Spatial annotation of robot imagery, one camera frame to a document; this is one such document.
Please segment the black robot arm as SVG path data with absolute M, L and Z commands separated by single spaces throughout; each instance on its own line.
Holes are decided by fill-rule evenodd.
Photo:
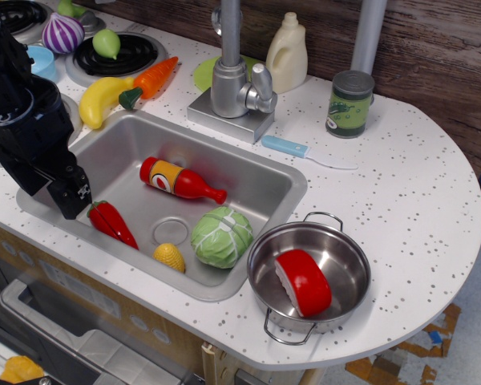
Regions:
M 74 126 L 59 89 L 31 63 L 0 19 L 0 164 L 30 196 L 46 188 L 74 220 L 92 201 L 90 183 L 68 148 Z

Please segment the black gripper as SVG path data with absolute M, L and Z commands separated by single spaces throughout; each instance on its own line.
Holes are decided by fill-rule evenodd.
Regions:
M 48 185 L 67 220 L 92 203 L 87 174 L 68 149 L 73 131 L 54 82 L 37 75 L 25 84 L 0 81 L 0 164 L 31 196 Z

